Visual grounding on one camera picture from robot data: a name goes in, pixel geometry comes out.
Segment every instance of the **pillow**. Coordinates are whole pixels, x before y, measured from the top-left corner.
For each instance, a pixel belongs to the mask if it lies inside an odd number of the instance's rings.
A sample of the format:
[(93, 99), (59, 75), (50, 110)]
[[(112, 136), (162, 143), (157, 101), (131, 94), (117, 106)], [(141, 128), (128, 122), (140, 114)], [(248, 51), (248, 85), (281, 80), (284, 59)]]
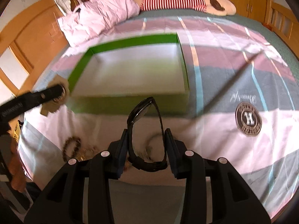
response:
[(77, 46), (139, 11), (133, 0), (89, 0), (57, 20), (70, 46)]

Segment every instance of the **bed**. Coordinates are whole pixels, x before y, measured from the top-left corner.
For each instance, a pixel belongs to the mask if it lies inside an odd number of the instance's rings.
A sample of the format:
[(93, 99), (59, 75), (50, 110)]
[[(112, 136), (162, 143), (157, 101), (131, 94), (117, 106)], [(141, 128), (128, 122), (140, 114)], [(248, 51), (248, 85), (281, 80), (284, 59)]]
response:
[[(298, 38), (298, 27), (294, 17), (274, 3), (272, 6), (292, 19), (289, 39), (284, 42), (296, 54), (296, 39), (292, 36)], [(79, 47), (68, 48), (56, 22), (59, 16), (62, 14), (53, 0), (41, 0), (20, 13), (1, 32), (0, 52), (9, 46), (29, 73), (18, 90), (0, 71), (1, 80), (15, 95), (45, 88), (56, 74), (68, 78), (90, 46), (144, 34), (176, 32), (186, 60), (190, 98), (187, 114), (164, 117), (165, 127), (171, 128), (177, 139), (204, 158), (226, 157), (258, 196), (270, 217), (292, 198), (299, 183), (299, 146), (296, 143), (299, 64), (276, 34), (238, 15), (219, 18), (193, 10), (161, 10), (141, 13)], [(34, 33), (36, 25), (43, 32)], [(251, 102), (268, 126), (255, 139), (245, 136), (236, 127), (234, 112), (242, 101)], [(66, 106), (47, 118), (39, 114), (39, 108), (31, 110), (25, 114), (19, 141), (19, 152), (28, 175), (43, 189), (64, 164), (61, 150), (68, 137), (77, 135), (83, 145), (104, 150), (110, 142), (120, 138), (126, 119), (127, 116), (75, 115)], [(138, 125), (139, 129), (150, 125), (140, 136), (140, 142), (159, 131), (155, 120), (146, 117)], [(122, 223), (122, 216), (132, 213), (132, 208), (142, 209), (138, 205), (125, 208), (128, 198), (136, 198), (135, 202), (139, 203), (140, 198), (147, 200), (148, 193), (155, 196), (156, 208), (151, 201), (146, 201), (142, 206), (151, 206), (151, 216), (137, 211), (132, 214), (132, 222), (151, 223), (152, 219), (148, 219), (159, 218), (156, 212), (163, 208), (169, 213), (162, 217), (163, 222), (174, 223), (181, 206), (184, 182), (174, 180), (170, 169), (149, 177), (148, 173), (131, 168), (123, 174), (121, 182), (112, 183), (111, 192), (113, 208), (118, 210), (116, 223)], [(117, 197), (121, 200), (118, 204), (113, 201)], [(171, 203), (160, 205), (165, 198)]]

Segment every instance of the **bedspread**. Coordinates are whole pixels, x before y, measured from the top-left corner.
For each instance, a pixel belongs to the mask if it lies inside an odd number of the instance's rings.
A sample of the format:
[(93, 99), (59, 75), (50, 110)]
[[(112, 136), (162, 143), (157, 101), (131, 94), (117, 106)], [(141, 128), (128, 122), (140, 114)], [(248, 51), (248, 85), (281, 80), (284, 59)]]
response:
[[(258, 32), (219, 18), (166, 17), (136, 19), (69, 48), (51, 64), (35, 89), (46, 87), (59, 74), (68, 78), (85, 51), (93, 45), (138, 35), (176, 32), (186, 61), (190, 96), (185, 117), (163, 117), (176, 139), (203, 158), (226, 157), (246, 180), (273, 217), (298, 186), (299, 87), (276, 49)], [(260, 133), (245, 135), (235, 111), (251, 103), (262, 119)], [(39, 187), (63, 165), (65, 140), (79, 136), (82, 144), (107, 149), (120, 139), (127, 116), (74, 114), (62, 106), (46, 118), (35, 108), (25, 114), (19, 151)], [(145, 117), (135, 131), (144, 142), (159, 132), (157, 118)], [(139, 185), (184, 186), (170, 168), (149, 173), (130, 168), (121, 181)]]

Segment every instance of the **person's arm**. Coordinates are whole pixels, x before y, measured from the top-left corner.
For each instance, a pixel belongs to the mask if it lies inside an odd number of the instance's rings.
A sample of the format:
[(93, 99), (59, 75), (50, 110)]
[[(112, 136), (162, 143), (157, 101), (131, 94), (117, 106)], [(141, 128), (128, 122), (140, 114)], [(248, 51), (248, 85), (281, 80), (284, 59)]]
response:
[[(8, 123), (0, 122), (0, 137), (2, 135), (7, 135), (8, 134), (7, 131), (9, 130), (10, 130), (10, 126)], [(26, 179), (25, 179), (25, 174), (21, 163), (21, 158), (18, 153), (17, 142), (15, 141), (14, 138), (8, 136), (3, 138), (1, 137), (0, 139), (1, 139), (0, 150), (4, 149), (4, 144), (5, 146), (10, 145), (11, 158), (9, 162), (6, 162), (6, 164), (8, 166), (8, 170), (10, 174), (12, 175), (11, 186), (13, 189), (22, 193), (26, 187)]]

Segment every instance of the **red and white striped shirt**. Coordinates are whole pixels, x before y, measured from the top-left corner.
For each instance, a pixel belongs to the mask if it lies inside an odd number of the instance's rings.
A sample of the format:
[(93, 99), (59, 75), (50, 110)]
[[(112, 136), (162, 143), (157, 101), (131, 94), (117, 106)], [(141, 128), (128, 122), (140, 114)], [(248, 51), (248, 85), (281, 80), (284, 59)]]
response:
[(140, 6), (142, 11), (185, 8), (205, 13), (207, 6), (204, 0), (142, 0)]

